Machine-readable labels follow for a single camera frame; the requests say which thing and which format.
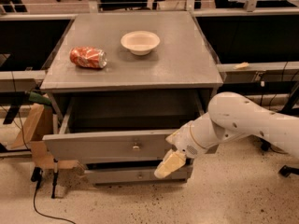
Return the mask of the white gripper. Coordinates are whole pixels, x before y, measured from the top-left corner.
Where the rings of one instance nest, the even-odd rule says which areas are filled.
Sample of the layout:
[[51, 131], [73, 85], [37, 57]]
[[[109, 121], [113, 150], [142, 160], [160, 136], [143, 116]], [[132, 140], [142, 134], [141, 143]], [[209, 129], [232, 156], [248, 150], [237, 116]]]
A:
[[206, 150], [198, 145], [192, 137], [192, 122], [184, 124], [174, 133], [168, 135], [165, 141], [176, 147], [176, 151], [169, 150], [164, 159], [157, 166], [154, 175], [157, 178], [165, 178], [181, 168], [186, 163], [186, 156], [195, 159], [198, 155], [206, 153]]

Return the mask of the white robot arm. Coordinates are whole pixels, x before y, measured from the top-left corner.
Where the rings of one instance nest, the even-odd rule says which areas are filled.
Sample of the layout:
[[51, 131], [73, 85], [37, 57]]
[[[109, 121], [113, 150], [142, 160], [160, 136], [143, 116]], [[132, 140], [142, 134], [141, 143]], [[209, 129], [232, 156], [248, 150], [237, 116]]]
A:
[[184, 166], [188, 158], [250, 135], [299, 157], [299, 118], [265, 109], [238, 93], [222, 92], [210, 100], [203, 116], [166, 137], [176, 148], [166, 153], [154, 175], [165, 178]]

